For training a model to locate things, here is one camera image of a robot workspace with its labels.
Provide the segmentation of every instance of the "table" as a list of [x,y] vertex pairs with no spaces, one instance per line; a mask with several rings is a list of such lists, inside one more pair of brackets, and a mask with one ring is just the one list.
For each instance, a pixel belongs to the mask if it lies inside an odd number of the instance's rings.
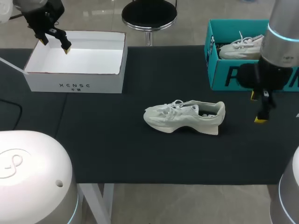
[[[22,68],[30,52],[0,56]],[[56,138],[79,183],[275,184],[299,145],[299,93],[275,94],[271,119],[255,124],[250,92],[210,89],[203,46],[129,48],[122,94],[31,92],[22,74],[0,68],[0,99],[22,107],[16,130]],[[143,121],[144,109],[176,99],[223,101],[219,136]],[[12,130],[19,110],[0,101],[0,130]]]

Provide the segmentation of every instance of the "shoe insole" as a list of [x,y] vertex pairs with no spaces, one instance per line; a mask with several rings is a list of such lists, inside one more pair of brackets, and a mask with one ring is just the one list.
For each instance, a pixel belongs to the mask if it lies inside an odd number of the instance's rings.
[[198,112],[198,115],[199,116],[202,116],[202,117],[214,117],[217,115],[217,113],[214,113],[214,112],[210,112],[210,111],[202,111],[200,110]]

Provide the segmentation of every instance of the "white shoe box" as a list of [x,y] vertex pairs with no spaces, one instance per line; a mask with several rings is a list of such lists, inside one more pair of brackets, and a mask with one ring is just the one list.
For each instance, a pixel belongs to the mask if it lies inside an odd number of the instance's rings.
[[66,55],[59,40],[47,35],[24,69],[31,91],[121,93],[127,59],[126,34],[66,31],[71,50]]

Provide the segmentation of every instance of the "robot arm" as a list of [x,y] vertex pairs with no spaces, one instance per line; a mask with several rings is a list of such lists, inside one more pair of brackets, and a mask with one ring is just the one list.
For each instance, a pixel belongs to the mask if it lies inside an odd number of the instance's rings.
[[256,64],[243,64],[237,80],[245,88],[253,89],[251,99],[261,97],[262,109],[255,122],[269,119],[275,108],[273,91],[282,90],[292,75],[292,67],[299,66],[299,1],[276,0]]
[[45,34],[54,36],[61,42],[61,48],[67,54],[71,42],[66,37],[66,32],[54,26],[64,13],[61,0],[0,0],[0,22],[7,22],[11,16],[13,5],[21,11],[28,27],[33,29],[35,37],[44,45],[49,41]]

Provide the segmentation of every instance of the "shoe box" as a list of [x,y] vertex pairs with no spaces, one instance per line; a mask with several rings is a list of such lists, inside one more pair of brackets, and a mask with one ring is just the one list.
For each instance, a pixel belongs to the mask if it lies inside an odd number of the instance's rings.
[[40,41],[23,72],[31,91],[121,93],[127,59],[126,34],[100,31],[66,31],[71,50],[47,35]]
[[[205,56],[209,82],[212,90],[247,91],[239,85],[236,74],[240,65],[257,63],[258,60],[222,60],[218,57],[219,47],[243,37],[265,35],[269,20],[210,20],[207,28]],[[299,70],[293,73],[283,91],[299,91]]]

